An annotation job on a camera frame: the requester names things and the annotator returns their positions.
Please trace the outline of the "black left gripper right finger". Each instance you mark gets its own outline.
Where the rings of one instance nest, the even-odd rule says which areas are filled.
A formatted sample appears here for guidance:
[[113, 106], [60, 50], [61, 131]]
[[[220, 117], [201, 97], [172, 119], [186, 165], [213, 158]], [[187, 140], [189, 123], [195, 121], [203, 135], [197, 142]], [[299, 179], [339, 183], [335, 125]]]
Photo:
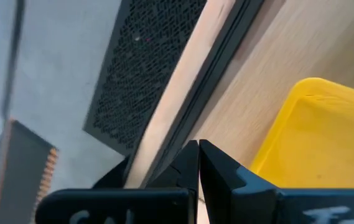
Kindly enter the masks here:
[[207, 140], [200, 145], [200, 180], [210, 224], [273, 224], [276, 186]]

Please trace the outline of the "wooden shelf with black rails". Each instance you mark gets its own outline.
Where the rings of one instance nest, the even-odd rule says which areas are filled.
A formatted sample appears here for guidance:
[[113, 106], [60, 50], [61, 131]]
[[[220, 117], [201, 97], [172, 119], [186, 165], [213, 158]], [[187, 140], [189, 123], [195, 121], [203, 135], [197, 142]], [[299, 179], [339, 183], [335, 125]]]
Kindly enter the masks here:
[[354, 0], [286, 0], [195, 138], [250, 168], [289, 92], [305, 78], [354, 89]]

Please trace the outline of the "black perforated floor grille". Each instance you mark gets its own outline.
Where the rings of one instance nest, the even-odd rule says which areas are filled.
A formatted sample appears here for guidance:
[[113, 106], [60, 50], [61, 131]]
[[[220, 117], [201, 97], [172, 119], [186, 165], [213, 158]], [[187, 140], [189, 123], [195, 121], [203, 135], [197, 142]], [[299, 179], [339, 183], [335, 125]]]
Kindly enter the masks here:
[[122, 0], [84, 130], [128, 156], [142, 138], [207, 0]]

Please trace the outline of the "black orange striped floor mat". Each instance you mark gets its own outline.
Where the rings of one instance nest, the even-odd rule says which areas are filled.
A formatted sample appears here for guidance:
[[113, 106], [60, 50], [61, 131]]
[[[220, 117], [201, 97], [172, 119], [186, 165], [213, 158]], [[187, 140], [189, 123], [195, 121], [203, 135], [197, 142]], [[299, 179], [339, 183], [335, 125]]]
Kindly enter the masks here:
[[15, 119], [0, 138], [0, 224], [35, 224], [51, 188], [58, 149]]

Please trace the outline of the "yellow plastic slotted basket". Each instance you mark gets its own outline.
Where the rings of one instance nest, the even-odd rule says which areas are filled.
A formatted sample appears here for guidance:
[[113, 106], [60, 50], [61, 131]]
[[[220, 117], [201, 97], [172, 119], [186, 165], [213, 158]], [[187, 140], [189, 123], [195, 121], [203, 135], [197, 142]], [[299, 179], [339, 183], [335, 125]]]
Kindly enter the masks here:
[[354, 189], [354, 89], [297, 82], [250, 170], [280, 188]]

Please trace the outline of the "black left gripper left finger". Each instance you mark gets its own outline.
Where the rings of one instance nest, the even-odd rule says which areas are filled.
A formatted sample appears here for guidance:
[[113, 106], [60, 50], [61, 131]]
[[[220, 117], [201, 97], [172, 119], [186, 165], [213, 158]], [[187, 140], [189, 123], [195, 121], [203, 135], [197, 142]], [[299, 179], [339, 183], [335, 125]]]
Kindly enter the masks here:
[[199, 145], [189, 141], [147, 188], [182, 187], [198, 190]]

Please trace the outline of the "black aluminium rig frame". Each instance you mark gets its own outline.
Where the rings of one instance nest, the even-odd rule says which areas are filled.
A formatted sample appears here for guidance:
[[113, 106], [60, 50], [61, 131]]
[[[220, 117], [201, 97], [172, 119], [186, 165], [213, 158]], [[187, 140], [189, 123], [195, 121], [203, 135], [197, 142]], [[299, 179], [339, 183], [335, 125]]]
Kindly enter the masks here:
[[271, 4], [282, 0], [207, 0], [137, 149], [97, 188], [147, 185], [180, 152], [237, 53], [253, 44]]

